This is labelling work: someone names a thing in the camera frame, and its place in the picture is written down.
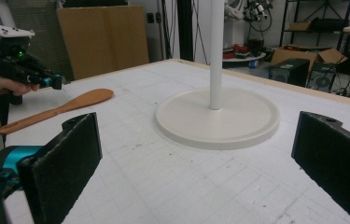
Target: wall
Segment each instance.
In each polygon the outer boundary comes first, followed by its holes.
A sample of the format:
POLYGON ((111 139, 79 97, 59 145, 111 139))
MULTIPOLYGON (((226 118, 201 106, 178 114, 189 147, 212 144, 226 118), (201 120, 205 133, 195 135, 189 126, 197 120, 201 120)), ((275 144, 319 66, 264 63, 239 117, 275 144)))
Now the wall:
MULTIPOLYGON (((196 43, 196 50, 195 50, 195 62, 197 63, 209 63, 210 62, 210 5, 211 5, 212 0, 194 0, 193 2, 195 3, 196 8, 199 6, 199 11, 198 11, 198 22, 200 26, 201 32, 198 34, 197 38, 197 43, 196 43)), ((282 29, 282 21, 283 21, 283 14, 285 10, 285 3, 286 0, 272 0, 273 4, 273 9, 271 9, 272 13, 272 26, 271 28, 263 32, 263 37, 265 41, 265 46, 266 47, 278 47, 279 42, 280 42, 280 34, 281 34, 281 29, 282 29)), ((345 11, 348 6, 348 2, 344 0, 330 0, 330 3, 332 4, 333 8, 340 13, 340 15, 344 15, 345 11)), ((175 7, 175 0, 166 0, 166 6, 167 6, 167 11, 168 11, 168 22, 169 24, 174 27, 174 30, 177 29, 177 18, 175 18, 174 13, 172 13, 173 7, 175 7)), ((301 7, 301 12, 299 18, 306 18, 308 14, 313 12, 316 9, 316 3, 309 2, 309 4, 302 3, 301 7)), ((287 23, 286 27, 288 27, 288 23, 290 21, 293 21, 293 15, 295 12, 295 6, 294 5, 289 5, 287 9, 287 23)), ((264 29, 268 26, 269 21, 264 21, 261 24, 261 28, 264 29)), ((196 34, 197 31, 197 22, 196 22, 196 15, 194 14, 194 22, 193 22, 193 29, 194 29, 194 34, 196 34)), ((231 44, 234 43, 239 43, 238 41, 242 40, 247 40, 248 37, 250 38, 262 38, 261 33, 251 30, 250 35, 249 35, 249 25, 248 23, 244 24, 243 22, 237 22, 235 24, 225 24, 225 43, 224 46, 230 46, 231 44)), ((302 43, 305 45, 315 45, 317 35, 316 34, 304 34, 300 35, 298 34, 296 36, 295 41, 297 43, 302 43)), ((173 48, 174 48, 174 57, 179 58, 179 49, 178 49, 178 37, 175 35, 175 40, 173 40, 173 48)), ((284 35, 284 41, 283 44, 288 44, 290 41, 290 33, 286 33, 284 35)), ((338 41, 338 35, 328 35, 324 34, 321 36, 320 40, 320 46, 327 46, 327 47, 336 47, 337 46, 337 41, 338 41)))

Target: wooden spatula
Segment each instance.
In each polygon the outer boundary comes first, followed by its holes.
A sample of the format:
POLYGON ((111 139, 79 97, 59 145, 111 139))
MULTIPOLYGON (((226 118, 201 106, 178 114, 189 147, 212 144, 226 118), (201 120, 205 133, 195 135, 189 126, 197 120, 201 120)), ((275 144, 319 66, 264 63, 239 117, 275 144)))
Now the wooden spatula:
POLYGON ((41 112, 39 114, 33 115, 26 119, 21 119, 5 125, 0 128, 0 134, 9 134, 16 132, 22 128, 26 128, 32 124, 36 124, 42 120, 53 118, 59 114, 79 109, 88 105, 95 105, 106 101, 113 96, 114 92, 106 89, 97 89, 94 91, 87 91, 84 94, 79 95, 75 99, 69 101, 68 103, 61 105, 57 108, 41 112))

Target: white stand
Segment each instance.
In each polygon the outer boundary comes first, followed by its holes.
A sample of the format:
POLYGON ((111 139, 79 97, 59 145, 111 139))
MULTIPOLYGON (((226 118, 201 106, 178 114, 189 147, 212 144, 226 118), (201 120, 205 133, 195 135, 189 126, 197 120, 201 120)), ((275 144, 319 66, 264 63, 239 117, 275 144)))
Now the white stand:
POLYGON ((163 134, 186 146, 251 147, 270 138, 279 125, 279 111, 268 99, 250 91, 221 89, 223 23, 224 2, 212 1, 210 90, 180 92, 156 112, 163 134))

